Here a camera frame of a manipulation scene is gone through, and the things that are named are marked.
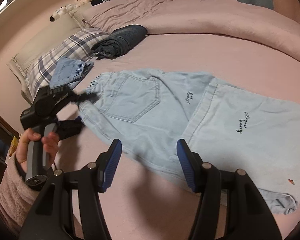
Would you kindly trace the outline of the left hand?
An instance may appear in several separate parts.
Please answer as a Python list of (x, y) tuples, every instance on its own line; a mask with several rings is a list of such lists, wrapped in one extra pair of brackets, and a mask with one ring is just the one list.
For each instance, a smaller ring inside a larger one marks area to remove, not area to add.
[(43, 143), (43, 149), (46, 150), (48, 160), (48, 167), (52, 165), (55, 160), (56, 154), (59, 150), (59, 136), (55, 132), (50, 132), (46, 137), (35, 132), (33, 129), (28, 128), (20, 137), (18, 147), (15, 152), (15, 165), (18, 173), (25, 178), (27, 172), (27, 151), (29, 143), (32, 141), (41, 141)]

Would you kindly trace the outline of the pink sleeve left forearm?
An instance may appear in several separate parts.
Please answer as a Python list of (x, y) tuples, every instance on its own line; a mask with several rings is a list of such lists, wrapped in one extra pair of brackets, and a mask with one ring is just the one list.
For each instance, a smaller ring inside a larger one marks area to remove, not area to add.
[(25, 184), (14, 153), (0, 183), (0, 219), (8, 231), (18, 237), (34, 201), (39, 195)]

